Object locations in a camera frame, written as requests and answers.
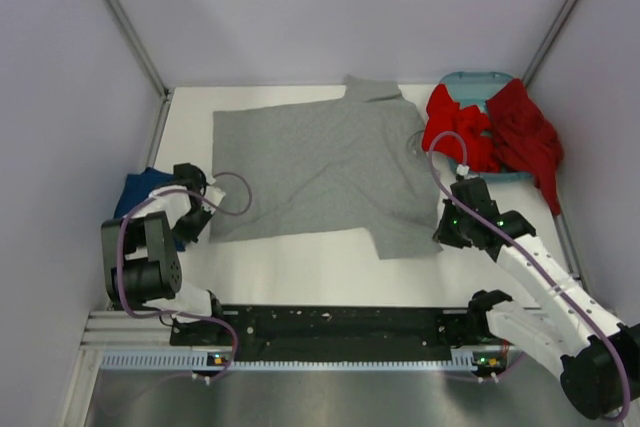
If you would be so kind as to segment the grey t shirt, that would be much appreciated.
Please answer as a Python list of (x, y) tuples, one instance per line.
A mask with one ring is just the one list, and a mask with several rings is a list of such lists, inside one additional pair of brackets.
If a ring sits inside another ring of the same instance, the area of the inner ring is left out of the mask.
[(391, 81), (349, 76), (337, 99), (218, 111), (212, 166), (222, 206), (213, 242), (366, 229), (382, 260), (436, 255), (439, 189), (415, 140), (423, 121)]

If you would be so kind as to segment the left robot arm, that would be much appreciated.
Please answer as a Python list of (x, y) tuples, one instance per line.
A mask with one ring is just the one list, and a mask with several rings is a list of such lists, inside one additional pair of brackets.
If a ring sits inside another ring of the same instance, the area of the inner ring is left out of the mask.
[(205, 343), (226, 334), (215, 295), (183, 279), (178, 254), (198, 241), (213, 212), (186, 192), (203, 196), (204, 172), (189, 163), (171, 173), (147, 168), (126, 177), (114, 218), (100, 229), (107, 296), (118, 309), (120, 292), (132, 310), (195, 314), (192, 331)]

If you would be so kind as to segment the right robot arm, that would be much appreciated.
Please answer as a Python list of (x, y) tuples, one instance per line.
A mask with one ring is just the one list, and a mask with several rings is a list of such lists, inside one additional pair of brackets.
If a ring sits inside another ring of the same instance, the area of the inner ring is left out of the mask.
[(544, 313), (535, 316), (499, 290), (478, 292), (469, 303), (469, 335), (515, 345), (559, 381), (582, 416), (623, 421), (639, 397), (639, 327), (587, 293), (521, 213), (500, 212), (483, 179), (458, 176), (443, 193), (435, 241), (486, 253)]

